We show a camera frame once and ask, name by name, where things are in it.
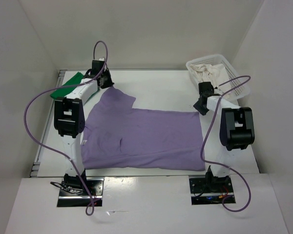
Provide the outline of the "lavender t shirt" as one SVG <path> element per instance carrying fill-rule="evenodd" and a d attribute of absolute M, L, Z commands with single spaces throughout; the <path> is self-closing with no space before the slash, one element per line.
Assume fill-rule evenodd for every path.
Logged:
<path fill-rule="evenodd" d="M 137 109 L 135 97 L 109 88 L 90 111 L 81 155 L 86 169 L 203 171 L 200 115 Z"/>

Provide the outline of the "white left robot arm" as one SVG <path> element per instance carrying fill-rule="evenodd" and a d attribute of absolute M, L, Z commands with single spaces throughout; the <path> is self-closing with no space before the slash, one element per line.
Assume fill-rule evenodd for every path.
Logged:
<path fill-rule="evenodd" d="M 61 136 L 64 153 L 69 157 L 62 186 L 75 194 L 87 191 L 84 165 L 81 157 L 81 134 L 85 128 L 84 104 L 97 91 L 113 86 L 109 69 L 105 68 L 97 80 L 88 70 L 85 75 L 78 72 L 65 85 L 82 84 L 78 87 L 58 89 L 51 94 L 54 103 L 54 127 Z"/>

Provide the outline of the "green t shirt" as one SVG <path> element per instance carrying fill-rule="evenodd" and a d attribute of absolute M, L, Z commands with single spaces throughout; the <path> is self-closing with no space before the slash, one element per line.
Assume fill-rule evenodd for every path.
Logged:
<path fill-rule="evenodd" d="M 54 100 L 57 98 L 67 98 L 67 99 L 80 99 L 83 104 L 85 104 L 92 95 L 98 92 L 97 81 L 92 81 L 86 85 L 81 85 L 90 81 L 92 76 L 83 75 L 82 73 L 76 73 L 71 79 L 69 79 L 63 86 L 70 86 L 68 88 L 57 89 L 54 91 L 50 97 Z"/>

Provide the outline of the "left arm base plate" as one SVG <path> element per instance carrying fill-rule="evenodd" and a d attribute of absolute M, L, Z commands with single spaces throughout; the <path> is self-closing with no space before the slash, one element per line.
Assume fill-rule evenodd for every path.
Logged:
<path fill-rule="evenodd" d="M 95 207 L 101 207 L 103 202 L 104 179 L 89 177 L 85 181 Z M 61 182 L 50 182 L 51 185 L 59 189 L 57 207 L 86 207 L 90 203 L 90 196 L 80 183 L 74 184 L 62 180 Z"/>

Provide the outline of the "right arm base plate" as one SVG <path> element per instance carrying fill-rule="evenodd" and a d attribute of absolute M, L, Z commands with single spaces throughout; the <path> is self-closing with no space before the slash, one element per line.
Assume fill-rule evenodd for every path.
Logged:
<path fill-rule="evenodd" d="M 235 203 L 233 186 L 229 176 L 213 177 L 209 182 L 205 177 L 190 177 L 189 188 L 192 205 L 222 204 L 224 198 L 226 198 L 225 204 Z"/>

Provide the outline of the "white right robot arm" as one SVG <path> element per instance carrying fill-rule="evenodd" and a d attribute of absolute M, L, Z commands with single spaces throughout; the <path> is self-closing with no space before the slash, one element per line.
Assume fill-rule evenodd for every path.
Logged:
<path fill-rule="evenodd" d="M 206 160 L 203 156 L 204 147 L 217 115 L 220 116 L 219 139 L 226 152 L 244 150 L 253 144 L 255 132 L 252 109 L 234 105 L 220 95 L 202 95 L 194 104 L 194 108 L 202 115 L 206 115 L 208 111 L 214 112 L 200 149 L 200 159 L 211 165 L 233 171 L 233 168 L 225 163 Z"/>

